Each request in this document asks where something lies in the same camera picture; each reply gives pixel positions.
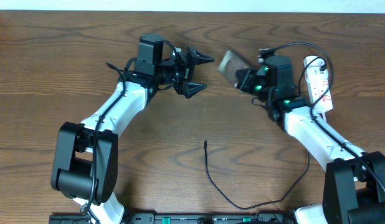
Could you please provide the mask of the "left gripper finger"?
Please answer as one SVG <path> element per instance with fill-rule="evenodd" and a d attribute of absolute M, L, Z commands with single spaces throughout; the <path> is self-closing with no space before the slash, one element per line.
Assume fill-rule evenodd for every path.
<path fill-rule="evenodd" d="M 185 82 L 183 85 L 183 95 L 186 99 L 190 99 L 192 96 L 206 88 L 207 85 L 203 83 Z"/>
<path fill-rule="evenodd" d="M 214 62 L 214 58 L 204 54 L 193 47 L 187 48 L 187 58 L 190 66 L 200 65 L 204 63 Z"/>

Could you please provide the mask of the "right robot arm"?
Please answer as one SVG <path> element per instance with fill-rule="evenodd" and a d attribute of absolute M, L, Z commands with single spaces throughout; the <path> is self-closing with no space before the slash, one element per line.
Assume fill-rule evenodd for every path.
<path fill-rule="evenodd" d="M 332 110 L 331 65 L 323 57 L 307 56 L 300 80 L 309 98 L 294 83 L 288 57 L 268 55 L 254 69 L 233 57 L 221 69 L 243 93 L 263 102 L 270 119 L 300 142 L 325 171 L 323 200 L 293 212 L 294 223 L 385 223 L 385 156 L 355 146 L 325 120 Z"/>

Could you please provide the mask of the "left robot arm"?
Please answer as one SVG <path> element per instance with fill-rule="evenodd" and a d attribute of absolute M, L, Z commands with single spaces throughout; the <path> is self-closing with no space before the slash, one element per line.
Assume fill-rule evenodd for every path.
<path fill-rule="evenodd" d="M 162 51 L 161 44 L 143 44 L 123 69 L 107 63 L 119 75 L 113 94 L 80 123 L 66 122 L 60 127 L 50 184 L 80 206 L 80 216 L 68 221 L 124 222 L 126 208 L 114 193 L 119 137 L 160 85 L 174 88 L 185 98 L 207 87 L 192 82 L 191 76 L 196 65 L 213 62 L 211 56 L 191 47 L 186 53 L 172 47 L 169 58 L 163 59 Z"/>

